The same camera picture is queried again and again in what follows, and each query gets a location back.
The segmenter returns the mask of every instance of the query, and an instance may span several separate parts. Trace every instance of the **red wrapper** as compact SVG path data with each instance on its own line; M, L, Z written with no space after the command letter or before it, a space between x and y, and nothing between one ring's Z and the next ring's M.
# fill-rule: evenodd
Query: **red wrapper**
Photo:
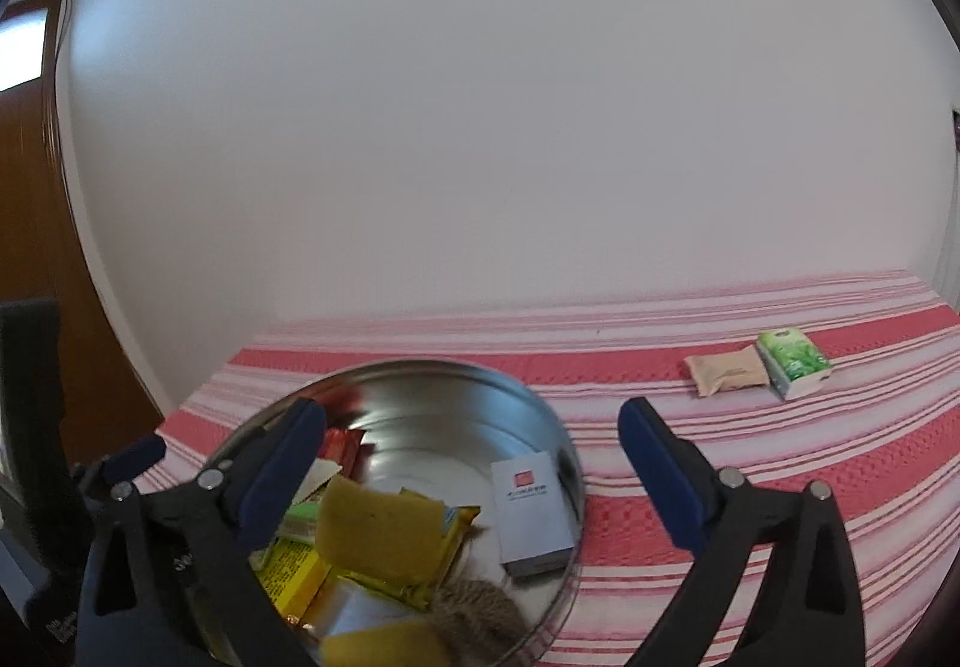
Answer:
M323 434L323 445L320 445L317 458L336 461L342 467L340 474L349 478L365 434L363 429L328 429Z

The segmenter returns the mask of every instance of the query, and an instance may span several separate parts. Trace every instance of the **white box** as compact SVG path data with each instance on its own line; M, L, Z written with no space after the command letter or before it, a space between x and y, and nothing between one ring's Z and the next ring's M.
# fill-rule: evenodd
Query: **white box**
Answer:
M500 563L507 573L522 578L565 566L575 540L550 454L495 461L491 470Z

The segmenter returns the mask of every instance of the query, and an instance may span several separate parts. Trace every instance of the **striped tablecloth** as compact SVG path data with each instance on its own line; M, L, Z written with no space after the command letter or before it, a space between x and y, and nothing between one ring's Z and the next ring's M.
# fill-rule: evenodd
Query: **striped tablecloth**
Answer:
M683 358L800 326L837 364L827 389L784 404L767 389L696 397ZM837 494L866 612L868 664L919 620L960 546L960 323L905 272L509 312L290 323L256 338L160 429L167 458L138 480L192 477L243 420L336 369L457 357L508 372L563 418L587 477L583 579L544 664L620 665L690 567L616 440L628 397L650 398L715 466ZM736 643L769 551L757 551L704 664Z

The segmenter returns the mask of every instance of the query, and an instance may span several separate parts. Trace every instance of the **metal bowl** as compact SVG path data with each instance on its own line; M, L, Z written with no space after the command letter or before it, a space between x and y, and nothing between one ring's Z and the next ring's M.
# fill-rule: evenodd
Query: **metal bowl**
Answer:
M452 574L500 585L527 621L535 622L496 664L533 664L543 656L576 593L586 502L573 442L546 402L511 377L480 366L387 360L330 375L281 399L234 432L213 461L227 458L246 432L269 426L302 396L325 405L329 426L366 430L364 445L370 451L358 459L356 480L384 491L406 486L450 506L482 507ZM490 465L536 451L549 451L555 459L576 523L577 548L563 571L517 582L499 562ZM344 598L339 603L325 600L323 607L315 620L301 622L313 627L315 637L375 626L404 614L386 601L357 605ZM316 651L313 638L304 638L304 644Z

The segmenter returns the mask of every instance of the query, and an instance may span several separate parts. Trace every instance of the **metal screw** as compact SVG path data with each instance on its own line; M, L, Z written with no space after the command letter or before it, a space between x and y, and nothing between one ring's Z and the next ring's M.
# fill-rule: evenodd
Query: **metal screw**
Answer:
M720 483L726 485L727 488L740 488L743 483L747 482L743 473L736 466L725 466L718 475Z
M122 480L110 489L110 499L114 502L123 502L131 493L133 493L133 484L127 480Z
M219 469L205 469L197 475L197 485L206 491L212 491L224 482L224 473Z
M822 480L813 480L813 483L810 483L810 493L821 502L823 502L824 499L829 499L833 495L833 491L830 490L830 486L824 483Z

